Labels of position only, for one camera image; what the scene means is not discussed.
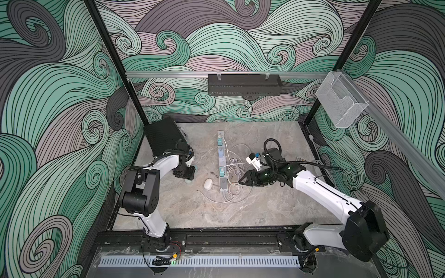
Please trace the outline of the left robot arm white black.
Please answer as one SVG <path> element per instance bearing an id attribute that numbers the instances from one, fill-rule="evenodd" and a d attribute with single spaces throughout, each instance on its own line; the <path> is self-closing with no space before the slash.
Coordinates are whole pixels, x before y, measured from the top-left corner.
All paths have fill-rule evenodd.
<path id="1" fill-rule="evenodd" d="M 151 248 L 166 250 L 170 246 L 170 227 L 157 209 L 161 178 L 172 172 L 176 178 L 192 181 L 196 168 L 194 151 L 185 139 L 155 155 L 146 166 L 129 170 L 119 194 L 118 204 L 130 217 L 143 224 L 146 241 Z"/>

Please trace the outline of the white power strip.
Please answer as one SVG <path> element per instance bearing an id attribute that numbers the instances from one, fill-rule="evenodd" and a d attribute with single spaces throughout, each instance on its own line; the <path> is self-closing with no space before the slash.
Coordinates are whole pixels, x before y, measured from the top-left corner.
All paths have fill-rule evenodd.
<path id="1" fill-rule="evenodd" d="M 219 186 L 220 186 L 220 191 L 221 192 L 227 192 L 228 191 L 227 159 L 226 159 L 227 146 L 226 146 L 226 143 L 225 143 L 224 132 L 223 131 L 218 131 L 217 132 L 217 138 L 218 137 L 222 137 L 223 145 L 222 146 L 218 146 L 217 145 L 217 151 L 219 149 L 223 149 L 224 150 L 224 156 L 222 158 L 220 158 L 219 154 L 218 154 L 218 164 L 219 164 L 219 168 L 220 167 L 224 167 L 225 171 L 226 171 L 226 175 L 224 177 L 220 177 L 219 176 Z"/>

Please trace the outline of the teal charger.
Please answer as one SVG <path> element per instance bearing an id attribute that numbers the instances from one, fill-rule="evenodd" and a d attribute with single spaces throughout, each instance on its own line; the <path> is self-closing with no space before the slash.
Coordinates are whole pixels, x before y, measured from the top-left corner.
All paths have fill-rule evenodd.
<path id="1" fill-rule="evenodd" d="M 226 175 L 226 171 L 224 167 L 219 168 L 219 176 L 224 177 Z"/>

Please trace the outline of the white earbud case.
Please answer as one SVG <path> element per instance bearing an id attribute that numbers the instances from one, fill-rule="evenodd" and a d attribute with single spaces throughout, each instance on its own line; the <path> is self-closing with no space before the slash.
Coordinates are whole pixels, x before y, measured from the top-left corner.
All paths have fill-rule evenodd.
<path id="1" fill-rule="evenodd" d="M 211 178 L 207 178 L 203 185 L 204 189 L 209 191 L 211 190 L 212 186 L 213 186 L 213 180 Z"/>

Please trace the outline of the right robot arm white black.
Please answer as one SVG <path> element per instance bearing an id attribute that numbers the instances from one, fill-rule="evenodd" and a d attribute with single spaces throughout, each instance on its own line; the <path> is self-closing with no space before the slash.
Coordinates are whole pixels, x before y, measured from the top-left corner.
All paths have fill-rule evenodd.
<path id="1" fill-rule="evenodd" d="M 319 247 L 345 251 L 356 259 L 369 262 L 389 241 L 388 229 L 381 209 L 372 201 L 350 197 L 315 176 L 307 161 L 287 161 L 282 147 L 268 148 L 264 141 L 262 153 L 250 153 L 245 161 L 248 170 L 238 183 L 250 187 L 265 187 L 279 182 L 302 192 L 326 208 L 339 221 L 337 224 L 307 222 L 292 236 L 297 251 L 312 253 Z"/>

